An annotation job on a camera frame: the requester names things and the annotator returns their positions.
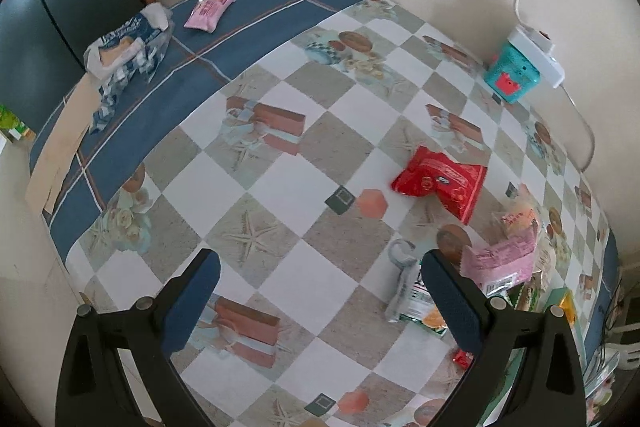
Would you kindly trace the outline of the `checkered tablecloth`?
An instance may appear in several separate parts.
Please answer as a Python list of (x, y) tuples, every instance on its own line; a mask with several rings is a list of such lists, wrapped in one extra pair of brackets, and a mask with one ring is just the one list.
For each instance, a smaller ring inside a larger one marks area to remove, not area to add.
[[(80, 295), (125, 310), (201, 248), (221, 278), (172, 364), (217, 426), (376, 426), (437, 404), (456, 345), (384, 311), (408, 246), (501, 237), (515, 191), (538, 205), (551, 271), (597, 349), (617, 251), (585, 177), (526, 102), (506, 105), (390, 0), (235, 0), (212, 34), (175, 30), (82, 142), (48, 220)], [(464, 225), (390, 184), (419, 146), (488, 171)]]

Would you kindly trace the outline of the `small pink sachet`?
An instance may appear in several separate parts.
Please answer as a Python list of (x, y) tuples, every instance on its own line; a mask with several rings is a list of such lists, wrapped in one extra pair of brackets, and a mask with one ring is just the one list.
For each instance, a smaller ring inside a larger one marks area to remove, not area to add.
[(235, 0), (200, 0), (183, 24), (184, 28), (197, 29), (212, 34)]

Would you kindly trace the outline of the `teal toy box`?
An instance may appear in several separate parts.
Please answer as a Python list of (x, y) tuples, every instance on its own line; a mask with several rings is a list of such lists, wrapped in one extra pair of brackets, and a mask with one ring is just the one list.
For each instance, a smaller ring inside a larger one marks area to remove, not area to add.
[(535, 88), (541, 75), (534, 64), (507, 41), (486, 70), (484, 80), (496, 95), (512, 104)]

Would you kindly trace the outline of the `green striped biscuit packet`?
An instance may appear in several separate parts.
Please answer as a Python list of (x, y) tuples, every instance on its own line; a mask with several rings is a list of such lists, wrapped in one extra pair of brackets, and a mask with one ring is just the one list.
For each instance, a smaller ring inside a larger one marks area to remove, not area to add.
[(515, 310), (535, 312), (542, 295), (541, 273), (537, 272), (521, 284), (508, 290), (508, 297)]

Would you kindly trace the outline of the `green white sachet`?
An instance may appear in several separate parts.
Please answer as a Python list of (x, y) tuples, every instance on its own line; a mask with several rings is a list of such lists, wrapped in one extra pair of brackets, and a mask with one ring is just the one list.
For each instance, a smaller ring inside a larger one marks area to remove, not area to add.
[(395, 294), (385, 310), (388, 323), (400, 321), (414, 323), (442, 337), (447, 324), (426, 289), (421, 275), (421, 262), (411, 258), (402, 262)]

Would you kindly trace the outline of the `white power strip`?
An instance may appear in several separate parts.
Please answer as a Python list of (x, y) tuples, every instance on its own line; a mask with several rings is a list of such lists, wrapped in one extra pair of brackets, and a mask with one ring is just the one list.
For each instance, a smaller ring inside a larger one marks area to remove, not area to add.
[(516, 26), (508, 37), (508, 43), (523, 54), (553, 89), (559, 88), (565, 79), (564, 68), (552, 56), (553, 42), (540, 31)]

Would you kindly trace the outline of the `small red snack packet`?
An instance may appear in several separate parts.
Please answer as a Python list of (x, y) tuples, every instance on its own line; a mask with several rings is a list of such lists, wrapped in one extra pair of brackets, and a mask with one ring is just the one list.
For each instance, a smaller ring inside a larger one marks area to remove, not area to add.
[(390, 188), (396, 193), (412, 197), (435, 194), (442, 207), (467, 225), (480, 197), (487, 171), (485, 166), (461, 164), (445, 153), (434, 152), (421, 145)]

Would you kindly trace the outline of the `blue white tissue pack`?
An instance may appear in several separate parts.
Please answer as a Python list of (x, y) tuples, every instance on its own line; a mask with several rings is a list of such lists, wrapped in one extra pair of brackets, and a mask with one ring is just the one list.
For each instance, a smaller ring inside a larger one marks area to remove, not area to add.
[(175, 24), (160, 2), (148, 4), (135, 16), (85, 50), (86, 71), (98, 80), (100, 105), (89, 132), (103, 131), (116, 113), (119, 98), (131, 79), (150, 82), (163, 61)]

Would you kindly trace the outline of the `round pale bun packet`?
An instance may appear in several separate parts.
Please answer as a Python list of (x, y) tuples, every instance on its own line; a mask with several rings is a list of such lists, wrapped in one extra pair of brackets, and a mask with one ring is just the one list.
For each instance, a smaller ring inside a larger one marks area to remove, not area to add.
[(538, 205), (529, 198), (513, 199), (506, 210), (495, 212), (492, 220), (504, 237), (510, 237), (529, 228), (538, 233), (540, 229)]

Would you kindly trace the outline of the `pink snack packet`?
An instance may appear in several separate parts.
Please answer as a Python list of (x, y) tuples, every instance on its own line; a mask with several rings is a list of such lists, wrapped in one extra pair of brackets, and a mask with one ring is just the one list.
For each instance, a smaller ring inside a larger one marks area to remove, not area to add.
[(480, 288), (485, 296), (506, 291), (530, 279), (536, 258), (537, 227), (531, 225), (484, 248), (465, 246), (460, 275)]

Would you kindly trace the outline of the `red candy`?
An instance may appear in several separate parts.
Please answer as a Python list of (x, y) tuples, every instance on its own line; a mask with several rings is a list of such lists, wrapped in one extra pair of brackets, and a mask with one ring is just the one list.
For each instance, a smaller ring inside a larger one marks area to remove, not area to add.
[(454, 352), (454, 356), (452, 357), (452, 361), (455, 365), (459, 366), (463, 372), (465, 372), (472, 364), (474, 360), (474, 355), (471, 352), (464, 351), (462, 349), (458, 349)]

